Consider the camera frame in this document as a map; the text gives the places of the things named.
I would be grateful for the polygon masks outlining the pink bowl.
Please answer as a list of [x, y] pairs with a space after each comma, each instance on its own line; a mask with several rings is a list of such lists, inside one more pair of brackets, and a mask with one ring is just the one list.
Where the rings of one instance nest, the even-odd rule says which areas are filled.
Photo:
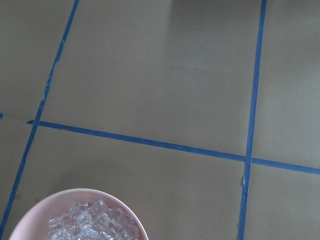
[[93, 203], [102, 199], [112, 207], [121, 207], [134, 218], [139, 229], [140, 239], [149, 237], [134, 212], [116, 197], [103, 191], [89, 188], [74, 188], [63, 190], [48, 196], [32, 207], [18, 222], [12, 231], [10, 240], [48, 240], [48, 221], [66, 212], [74, 201]]

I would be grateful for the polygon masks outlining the clear ice cubes pile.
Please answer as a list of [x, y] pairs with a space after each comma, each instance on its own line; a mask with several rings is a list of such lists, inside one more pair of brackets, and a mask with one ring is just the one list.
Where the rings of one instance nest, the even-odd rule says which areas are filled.
[[74, 201], [68, 211], [48, 221], [50, 240], [140, 240], [141, 236], [132, 214], [102, 199]]

